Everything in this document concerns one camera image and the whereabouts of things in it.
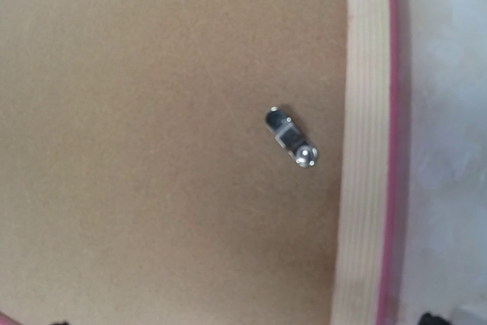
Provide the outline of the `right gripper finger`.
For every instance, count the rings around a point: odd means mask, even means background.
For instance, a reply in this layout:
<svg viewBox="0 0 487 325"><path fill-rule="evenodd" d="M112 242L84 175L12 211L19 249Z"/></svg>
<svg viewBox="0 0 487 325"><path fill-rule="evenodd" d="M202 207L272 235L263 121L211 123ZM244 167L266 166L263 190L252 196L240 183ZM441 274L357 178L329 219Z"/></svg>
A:
<svg viewBox="0 0 487 325"><path fill-rule="evenodd" d="M418 325L452 325L452 323L441 316L428 312L419 318Z"/></svg>

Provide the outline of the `pink wooden picture frame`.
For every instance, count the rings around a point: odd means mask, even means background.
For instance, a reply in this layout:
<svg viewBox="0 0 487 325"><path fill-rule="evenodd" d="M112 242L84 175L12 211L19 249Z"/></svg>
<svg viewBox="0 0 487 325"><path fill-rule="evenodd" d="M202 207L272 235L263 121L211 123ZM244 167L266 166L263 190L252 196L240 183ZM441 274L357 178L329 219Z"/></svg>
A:
<svg viewBox="0 0 487 325"><path fill-rule="evenodd" d="M383 324L396 195L396 0L347 0L342 182L330 321Z"/></svg>

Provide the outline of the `brown cardboard backing board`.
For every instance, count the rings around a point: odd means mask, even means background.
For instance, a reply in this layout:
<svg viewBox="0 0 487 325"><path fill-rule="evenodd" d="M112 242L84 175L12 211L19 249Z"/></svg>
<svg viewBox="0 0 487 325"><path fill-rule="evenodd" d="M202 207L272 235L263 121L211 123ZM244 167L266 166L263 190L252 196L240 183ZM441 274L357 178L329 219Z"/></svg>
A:
<svg viewBox="0 0 487 325"><path fill-rule="evenodd" d="M2 312L328 323L346 24L346 0L1 0Z"/></svg>

